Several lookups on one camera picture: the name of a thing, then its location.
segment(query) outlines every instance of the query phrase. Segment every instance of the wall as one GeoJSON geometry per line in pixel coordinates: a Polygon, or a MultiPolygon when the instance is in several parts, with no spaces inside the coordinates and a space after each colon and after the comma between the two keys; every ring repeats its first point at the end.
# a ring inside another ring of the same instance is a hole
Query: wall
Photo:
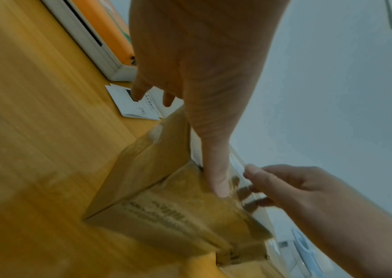
{"type": "MultiPolygon", "coordinates": [[[[231,144],[247,163],[321,166],[392,214],[392,30],[384,1],[293,0],[231,144]]],[[[290,219],[270,214],[279,238],[290,238],[290,219]]],[[[339,268],[328,275],[346,276],[339,268]]]]}

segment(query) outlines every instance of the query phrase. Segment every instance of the paper on wall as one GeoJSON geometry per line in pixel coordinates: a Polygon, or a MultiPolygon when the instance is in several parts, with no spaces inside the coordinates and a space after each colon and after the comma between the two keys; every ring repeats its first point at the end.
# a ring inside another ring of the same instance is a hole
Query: paper on wall
{"type": "Polygon", "coordinates": [[[149,93],[146,93],[142,100],[134,101],[130,95],[130,88],[111,84],[106,86],[106,89],[124,117],[148,120],[159,120],[162,118],[149,93]]]}

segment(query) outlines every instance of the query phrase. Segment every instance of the black slot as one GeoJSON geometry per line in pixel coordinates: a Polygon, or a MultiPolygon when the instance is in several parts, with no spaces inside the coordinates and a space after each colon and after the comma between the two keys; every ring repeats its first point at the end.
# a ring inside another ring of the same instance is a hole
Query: black slot
{"type": "Polygon", "coordinates": [[[86,30],[89,32],[89,34],[94,38],[94,40],[97,42],[99,46],[102,46],[103,44],[100,42],[100,40],[95,36],[94,32],[91,31],[91,29],[88,27],[88,25],[84,22],[84,20],[79,16],[77,11],[71,6],[71,4],[67,0],[63,0],[63,2],[68,6],[68,8],[74,13],[75,17],[81,22],[81,24],[86,28],[86,30]]]}

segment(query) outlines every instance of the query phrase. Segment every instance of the hand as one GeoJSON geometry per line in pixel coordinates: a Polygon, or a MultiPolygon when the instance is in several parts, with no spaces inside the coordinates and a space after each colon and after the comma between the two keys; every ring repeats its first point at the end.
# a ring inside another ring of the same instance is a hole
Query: hand
{"type": "Polygon", "coordinates": [[[353,277],[392,277],[392,216],[318,167],[248,165],[250,190],[292,218],[315,245],[353,277]]]}
{"type": "Polygon", "coordinates": [[[229,139],[262,71],[289,1],[133,0],[130,36],[138,63],[132,96],[156,86],[163,104],[184,100],[202,140],[205,179],[229,196],[229,139]]]}

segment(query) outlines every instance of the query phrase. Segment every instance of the wood grain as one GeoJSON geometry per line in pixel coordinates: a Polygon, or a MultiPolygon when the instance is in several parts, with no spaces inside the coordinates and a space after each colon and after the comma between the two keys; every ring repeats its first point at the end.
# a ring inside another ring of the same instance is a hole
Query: wood grain
{"type": "Polygon", "coordinates": [[[38,0],[0,0],[0,278],[225,277],[81,222],[117,156],[157,122],[120,116],[109,82],[38,0]]]}

